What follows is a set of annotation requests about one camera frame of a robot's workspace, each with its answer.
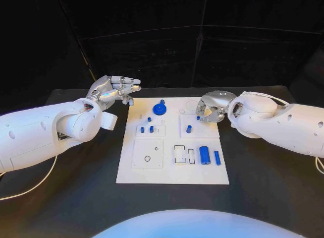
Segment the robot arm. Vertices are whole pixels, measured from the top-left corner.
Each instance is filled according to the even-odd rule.
[[[232,127],[249,138],[264,138],[269,143],[306,155],[324,158],[324,109],[288,104],[278,105],[272,96],[244,92],[235,96],[225,91],[208,93],[199,102],[196,113],[206,105],[212,114],[202,122],[219,122],[225,113]]]
[[[26,168],[94,139],[99,128],[112,130],[117,116],[102,112],[128,93],[141,90],[140,80],[104,76],[86,98],[0,116],[0,173]]]

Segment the robotic hand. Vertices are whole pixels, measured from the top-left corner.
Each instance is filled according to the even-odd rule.
[[[232,127],[246,137],[264,138],[294,152],[324,158],[323,108],[288,104],[262,93],[244,92],[236,96],[226,91],[203,95],[197,115],[203,115],[206,106],[212,114],[200,119],[202,122],[220,122],[228,114]]]
[[[102,111],[115,100],[134,105],[128,94],[141,90],[140,83],[104,76],[86,98],[0,116],[0,173],[36,165],[92,140],[101,127],[112,130],[117,116]]]

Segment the hole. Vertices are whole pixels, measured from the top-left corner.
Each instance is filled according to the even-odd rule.
[[[46,130],[46,124],[45,124],[45,122],[40,122],[40,126],[42,126],[43,130]]]
[[[13,131],[9,132],[9,136],[13,140],[16,139],[16,135],[14,135]]]

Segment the black cloth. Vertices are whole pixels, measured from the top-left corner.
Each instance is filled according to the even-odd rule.
[[[262,92],[294,102],[282,86],[143,89],[134,97],[197,97],[223,89]],[[48,104],[72,101],[86,90],[55,90]],[[128,106],[117,102],[114,131],[59,155],[42,185],[0,202],[0,237],[91,237],[124,220],[169,209],[208,209],[257,218],[306,237],[324,238],[324,176],[314,158],[219,124],[231,185],[117,184]],[[0,197],[26,191],[45,177],[53,159],[4,175]]]

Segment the white robot body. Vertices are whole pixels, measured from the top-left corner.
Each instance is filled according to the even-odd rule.
[[[324,158],[324,109],[290,104],[280,106],[267,97],[242,95],[229,105],[232,127],[249,138],[306,155]]]
[[[0,173],[55,157],[92,140],[101,127],[112,130],[115,121],[86,98],[0,116]],[[69,137],[59,140],[58,132]]]

